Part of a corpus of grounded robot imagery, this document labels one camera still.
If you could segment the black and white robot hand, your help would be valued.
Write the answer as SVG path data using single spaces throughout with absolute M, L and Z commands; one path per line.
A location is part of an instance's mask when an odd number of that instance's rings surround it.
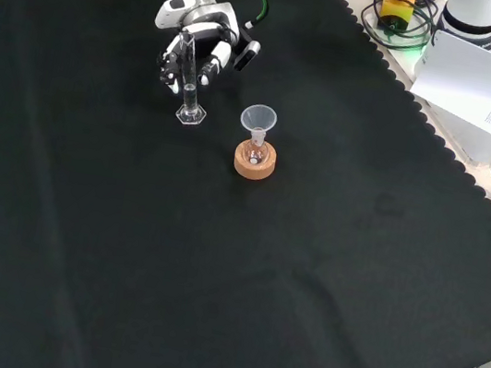
M 207 88 L 225 69 L 240 39 L 236 15 L 230 3 L 166 0 L 154 23 L 159 30 L 186 32 L 197 42 L 214 44 L 198 71 L 198 84 L 203 88 Z

